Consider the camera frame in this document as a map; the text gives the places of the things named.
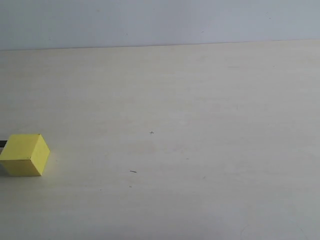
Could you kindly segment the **yellow cube block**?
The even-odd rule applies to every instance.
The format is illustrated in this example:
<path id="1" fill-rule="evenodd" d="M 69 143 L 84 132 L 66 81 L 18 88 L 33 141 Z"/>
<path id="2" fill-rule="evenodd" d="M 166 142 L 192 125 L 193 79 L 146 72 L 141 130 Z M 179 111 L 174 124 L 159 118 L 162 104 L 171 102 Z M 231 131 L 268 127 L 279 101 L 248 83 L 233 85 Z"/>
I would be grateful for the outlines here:
<path id="1" fill-rule="evenodd" d="M 12 177 L 40 177 L 50 149 L 39 133 L 12 134 L 1 147 L 0 164 Z"/>

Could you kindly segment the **black and white whiteboard marker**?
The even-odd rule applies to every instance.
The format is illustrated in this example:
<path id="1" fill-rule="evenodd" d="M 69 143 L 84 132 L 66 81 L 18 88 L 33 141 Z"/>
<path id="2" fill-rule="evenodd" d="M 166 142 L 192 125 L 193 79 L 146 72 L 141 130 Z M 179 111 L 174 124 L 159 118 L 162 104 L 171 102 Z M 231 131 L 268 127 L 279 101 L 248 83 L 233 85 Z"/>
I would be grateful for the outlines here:
<path id="1" fill-rule="evenodd" d="M 0 140 L 0 148 L 4 148 L 7 143 L 7 140 Z"/>

